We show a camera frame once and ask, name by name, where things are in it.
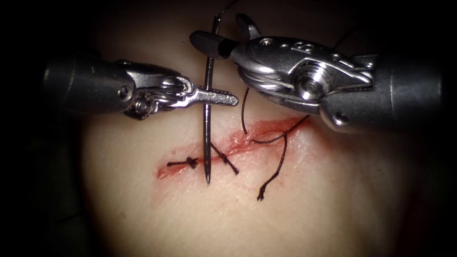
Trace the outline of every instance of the gray cylinder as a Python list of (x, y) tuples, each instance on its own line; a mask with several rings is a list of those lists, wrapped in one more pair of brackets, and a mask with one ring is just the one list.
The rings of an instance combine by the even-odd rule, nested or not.
[(116, 64), (84, 53), (48, 61), (43, 78), (46, 104), (89, 114), (123, 112), (135, 83)]
[(338, 132), (423, 130), (443, 113), (440, 66), (424, 59), (379, 58), (373, 90), (333, 92), (319, 108), (323, 120)]

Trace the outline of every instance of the skin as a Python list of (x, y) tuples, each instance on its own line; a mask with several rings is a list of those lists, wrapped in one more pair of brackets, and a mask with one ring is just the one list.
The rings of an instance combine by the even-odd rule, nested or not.
[[(195, 30), (209, 30), (212, 16), (224, 4), (114, 6), (94, 26), (94, 45), (106, 60), (161, 65), (202, 85), (206, 57), (188, 37)], [(239, 40), (234, 24), (239, 12), (248, 14), (264, 35), (328, 46), (353, 25), (332, 5), (307, 2), (306, 8), (297, 8), (299, 4), (242, 1), (224, 15), (220, 34)], [(361, 37), (356, 33), (348, 40), (344, 53), (373, 50), (357, 44), (366, 43)], [(216, 61), (213, 87), (240, 100), (246, 88), (230, 60)], [(241, 104), (213, 106), (212, 140), (221, 150), (240, 132), (240, 113)], [(258, 122), (303, 116), (253, 90), (248, 96), (248, 130), (255, 130)], [(240, 170), (237, 176), (213, 161), (209, 187), (201, 162), (158, 179), (168, 161), (201, 158), (201, 145), (201, 105), (144, 121), (122, 114), (88, 120), (82, 178), (88, 209), (110, 255), (382, 256), (394, 251), (411, 178), (419, 169), (420, 148), (411, 139), (338, 134), (311, 117), (289, 135), (284, 165), (261, 202), (256, 201), (258, 188), (275, 172), (283, 140), (229, 156)]]

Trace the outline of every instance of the dark background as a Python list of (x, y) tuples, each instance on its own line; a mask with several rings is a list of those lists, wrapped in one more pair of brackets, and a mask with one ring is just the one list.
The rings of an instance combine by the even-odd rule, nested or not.
[[(445, 1), (311, 2), (346, 11), (356, 22), (355, 29), (376, 41), (380, 52), (409, 51), (424, 59), (439, 57), (446, 64), (455, 59), (455, 14), (451, 4)], [(80, 121), (46, 107), (40, 101), (43, 96), (39, 85), (48, 56), (76, 49), (94, 52), (91, 27), (104, 9), (121, 4), (87, 0), (24, 3), (16, 20), (11, 21), (18, 26), (14, 37), (19, 39), (21, 61), (27, 64), (26, 75), (21, 78), (24, 86), (21, 99), (29, 105), (27, 110), (20, 110), (32, 113), (17, 123), (26, 133), (21, 133), (17, 140), (20, 160), (15, 173), (19, 177), (13, 194), (17, 200), (11, 205), (14, 217), (10, 234), (14, 255), (102, 256), (104, 253), (82, 200), (78, 177)], [(455, 252), (455, 237), (451, 236), (455, 228), (455, 212), (451, 211), (455, 203), (451, 195), (454, 180), (450, 168), (453, 152), (450, 141), (455, 136), (451, 126), (438, 130), (440, 133), (425, 137), (436, 168), (429, 175), (431, 180), (426, 189), (412, 196), (423, 204), (406, 218), (396, 256)], [(420, 222), (408, 222), (415, 219)]]

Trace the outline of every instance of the screw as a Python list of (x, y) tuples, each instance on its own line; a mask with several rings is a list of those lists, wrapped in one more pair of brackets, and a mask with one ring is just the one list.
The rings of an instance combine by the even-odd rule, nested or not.
[(118, 91), (118, 95), (122, 100), (127, 100), (130, 98), (130, 89), (127, 86), (122, 86)]

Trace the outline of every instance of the surgical needle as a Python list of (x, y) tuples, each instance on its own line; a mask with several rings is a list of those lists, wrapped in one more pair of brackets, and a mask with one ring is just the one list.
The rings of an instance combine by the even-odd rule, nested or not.
[[(222, 20), (222, 14), (227, 11), (233, 4), (238, 0), (232, 1), (226, 8), (220, 13), (214, 16), (213, 27), (211, 33), (218, 34), (220, 22)], [(214, 59), (208, 57), (206, 59), (206, 70), (205, 70), (205, 89), (211, 90), (213, 81), (213, 70), (214, 70)], [(205, 169), (206, 183), (209, 186), (211, 181), (211, 105), (203, 105), (203, 165)]]

